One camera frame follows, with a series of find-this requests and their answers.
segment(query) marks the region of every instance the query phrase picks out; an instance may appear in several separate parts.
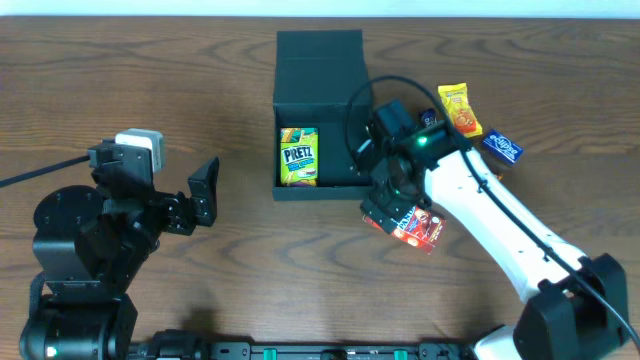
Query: brown wooden table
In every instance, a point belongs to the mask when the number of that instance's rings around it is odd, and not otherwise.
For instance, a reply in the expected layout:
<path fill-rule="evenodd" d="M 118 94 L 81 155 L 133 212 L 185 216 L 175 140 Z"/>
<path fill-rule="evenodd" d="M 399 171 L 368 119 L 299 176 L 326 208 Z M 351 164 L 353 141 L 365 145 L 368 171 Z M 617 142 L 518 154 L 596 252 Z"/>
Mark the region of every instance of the brown wooden table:
<path fill-rule="evenodd" d="M 271 197 L 275 36 L 363 29 L 370 76 L 467 82 L 480 121 L 525 149 L 504 183 L 587 254 L 627 271 L 640 326 L 640 22 L 473 19 L 2 18 L 0 178 L 83 154 L 130 127 L 164 133 L 161 191 L 221 158 L 219 216 L 164 235 L 129 294 L 134 339 L 165 328 L 256 341 L 473 337 L 522 310 L 450 219 L 430 256 L 361 221 L 356 201 Z M 418 95 L 377 87 L 378 100 Z M 0 190 L 0 358 L 18 357 L 33 211 L 92 184 L 79 165 Z M 632 347 L 612 356 L 635 359 Z"/>

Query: food wrapper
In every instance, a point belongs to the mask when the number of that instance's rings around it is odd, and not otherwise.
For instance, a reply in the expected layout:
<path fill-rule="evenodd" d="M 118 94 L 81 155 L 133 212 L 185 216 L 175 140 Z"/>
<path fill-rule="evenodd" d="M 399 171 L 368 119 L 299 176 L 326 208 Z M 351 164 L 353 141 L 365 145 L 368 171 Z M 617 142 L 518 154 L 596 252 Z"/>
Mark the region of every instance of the food wrapper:
<path fill-rule="evenodd" d="M 316 186 L 318 129 L 280 129 L 280 182 L 283 186 Z"/>
<path fill-rule="evenodd" d="M 482 125 L 469 105 L 466 83 L 438 86 L 438 93 L 458 131 L 467 138 L 482 135 Z"/>
<path fill-rule="evenodd" d="M 382 230 L 370 217 L 365 215 L 362 219 L 376 229 Z M 416 206 L 402 218 L 391 235 L 431 254 L 445 223 L 446 220 L 442 216 Z"/>

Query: yellow packet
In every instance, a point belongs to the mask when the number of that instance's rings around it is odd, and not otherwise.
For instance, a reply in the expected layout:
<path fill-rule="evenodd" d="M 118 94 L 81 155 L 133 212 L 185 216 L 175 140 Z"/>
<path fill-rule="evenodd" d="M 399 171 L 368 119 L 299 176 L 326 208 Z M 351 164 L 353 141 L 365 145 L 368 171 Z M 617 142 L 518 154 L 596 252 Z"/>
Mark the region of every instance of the yellow packet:
<path fill-rule="evenodd" d="M 482 125 L 471 110 L 467 96 L 467 84 L 441 85 L 438 93 L 456 129 L 465 137 L 482 135 Z"/>

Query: white background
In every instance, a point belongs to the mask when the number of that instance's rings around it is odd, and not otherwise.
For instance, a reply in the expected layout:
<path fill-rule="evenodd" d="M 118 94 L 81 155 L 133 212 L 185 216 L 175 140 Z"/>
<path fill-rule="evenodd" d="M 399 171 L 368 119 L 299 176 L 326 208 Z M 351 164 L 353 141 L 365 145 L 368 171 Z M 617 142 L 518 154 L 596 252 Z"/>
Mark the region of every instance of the white background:
<path fill-rule="evenodd" d="M 0 0 L 0 15 L 640 18 L 640 0 Z"/>

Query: red packet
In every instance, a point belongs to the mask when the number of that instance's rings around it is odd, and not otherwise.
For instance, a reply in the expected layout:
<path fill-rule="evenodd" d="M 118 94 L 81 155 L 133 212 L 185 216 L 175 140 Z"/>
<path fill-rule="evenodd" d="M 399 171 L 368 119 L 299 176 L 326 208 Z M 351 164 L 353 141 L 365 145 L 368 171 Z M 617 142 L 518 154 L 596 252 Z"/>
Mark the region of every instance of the red packet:
<path fill-rule="evenodd" d="M 362 220 L 382 230 L 370 217 L 365 215 Z M 416 206 L 402 218 L 391 235 L 411 246 L 422 249 L 427 254 L 431 254 L 436 247 L 436 240 L 440 237 L 445 223 L 446 221 L 443 217 Z"/>

